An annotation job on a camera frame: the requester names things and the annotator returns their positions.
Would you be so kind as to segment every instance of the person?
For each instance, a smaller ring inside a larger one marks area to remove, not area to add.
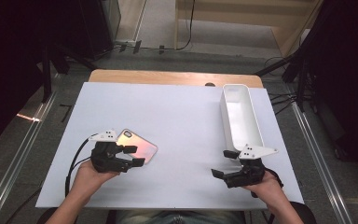
[[[82,162],[80,164],[80,167],[78,168],[74,180],[74,184],[71,190],[69,191],[67,197],[63,200],[62,204],[58,207],[58,209],[53,213],[53,215],[48,219],[46,223],[48,224],[74,223],[83,206],[85,206],[89,202],[90,197],[101,187],[101,185],[104,182],[118,175],[120,175],[120,173],[116,173],[116,172],[98,173],[94,169],[91,161]],[[290,204],[289,200],[284,194],[276,177],[272,175],[270,172],[266,171],[261,183],[252,186],[245,186],[243,188],[248,189],[254,192],[255,194],[257,194],[259,199],[261,199],[264,203],[266,203],[268,210],[279,220],[280,223],[282,224],[303,223],[300,216],[296,212],[295,208]],[[202,213],[202,212],[199,213],[197,212],[194,214],[196,214],[194,216],[195,219],[200,219],[200,216],[206,216],[206,213]],[[227,216],[218,215],[216,217],[237,219],[238,216],[231,215],[227,217]],[[224,222],[223,220],[223,222],[221,223],[233,223],[233,222],[230,221]]]

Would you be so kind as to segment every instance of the white table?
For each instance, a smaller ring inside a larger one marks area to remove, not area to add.
[[[278,154],[263,159],[284,184],[289,200],[303,203],[296,177],[265,89],[251,90],[266,147]],[[94,133],[130,129],[158,146],[144,167],[106,182],[87,207],[106,209],[249,210],[266,206],[249,191],[228,189],[211,168],[239,171],[223,156],[225,136],[219,87],[85,83],[51,164],[36,207],[54,207],[64,198],[64,181],[81,143]],[[79,155],[87,158],[88,143]]]

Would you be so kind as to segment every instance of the black wire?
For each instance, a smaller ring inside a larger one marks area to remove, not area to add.
[[[294,91],[294,92],[289,92],[289,93],[268,93],[268,95],[295,95],[295,94],[297,94],[297,92],[296,91]]]
[[[261,214],[263,215],[264,220],[266,220],[266,222],[269,222],[269,219],[267,218],[267,215],[264,211],[261,211]]]
[[[82,163],[83,161],[87,161],[87,160],[89,160],[90,158],[91,158],[91,157],[87,157],[86,159],[83,159],[83,160],[81,160],[81,161],[78,161],[78,162],[75,164],[74,168],[77,167],[78,164]]]
[[[286,109],[287,107],[289,107],[289,105],[291,105],[294,101],[289,102],[289,104],[287,104],[284,108],[280,109],[278,112],[275,113],[275,116],[278,115],[279,113],[281,113],[284,109]]]
[[[271,216],[269,216],[269,220],[268,220],[268,224],[272,224],[272,222],[274,222],[275,216],[273,214],[271,214]]]
[[[191,34],[192,34],[192,27],[193,27],[193,17],[194,17],[194,6],[196,5],[196,0],[193,0],[193,7],[191,8],[191,17],[190,17],[190,32],[189,32],[189,37],[188,37],[188,40],[187,40],[187,43],[185,44],[184,47],[181,47],[179,49],[156,49],[156,48],[139,48],[139,49],[152,49],[152,50],[167,50],[167,51],[178,51],[178,50],[182,50],[182,49],[185,49],[187,48],[187,46],[190,44],[190,41],[191,41]],[[129,46],[129,45],[126,45],[126,47],[128,48],[132,48],[132,49],[135,49],[136,47],[134,46]]]
[[[296,97],[295,98],[291,97],[291,98],[287,98],[287,99],[282,100],[282,101],[277,101],[277,102],[271,103],[271,105],[279,105],[279,104],[285,103],[285,102],[287,102],[289,100],[291,100],[293,102],[295,99],[296,99]]]
[[[69,167],[68,176],[65,178],[65,197],[69,193],[69,185],[70,185],[70,182],[71,182],[71,173],[72,173],[72,171],[74,171],[75,167],[79,164],[79,162],[75,164],[75,162],[77,160],[77,157],[80,154],[80,151],[83,149],[83,147],[88,143],[88,141],[89,141],[89,139],[87,138],[83,142],[83,144],[80,146],[80,148],[77,150],[77,153],[75,154],[74,159],[72,160],[71,166]]]
[[[287,95],[277,95],[275,97],[270,98],[270,101],[276,100],[276,99],[278,99],[280,97],[283,97],[283,96],[287,96]]]
[[[24,203],[22,203],[17,209],[16,211],[13,213],[13,215],[10,216],[10,218],[7,220],[6,224],[9,224],[13,221],[14,217],[16,217],[16,215],[20,212],[20,210],[28,203],[30,202],[34,196],[36,196],[37,194],[40,193],[40,191],[42,190],[42,187],[40,187],[39,189],[37,189]]]
[[[272,58],[268,58],[265,62],[264,62],[264,68],[266,68],[267,67],[267,63],[270,61],[270,60],[272,60],[272,59],[283,59],[283,60],[285,60],[285,58],[283,58],[283,57],[272,57]],[[270,75],[272,75],[272,76],[278,76],[278,74],[272,74],[272,73],[270,73],[270,72],[268,72]]]

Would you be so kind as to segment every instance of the white plastic container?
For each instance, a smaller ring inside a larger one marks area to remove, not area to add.
[[[247,146],[264,146],[247,86],[225,85],[220,108],[227,150],[242,151]]]

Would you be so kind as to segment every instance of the smartphone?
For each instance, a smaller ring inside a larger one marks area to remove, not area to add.
[[[145,158],[145,164],[152,159],[158,150],[156,145],[128,129],[121,132],[117,139],[117,144],[119,146],[137,146],[136,153],[131,153],[129,155],[136,159]]]

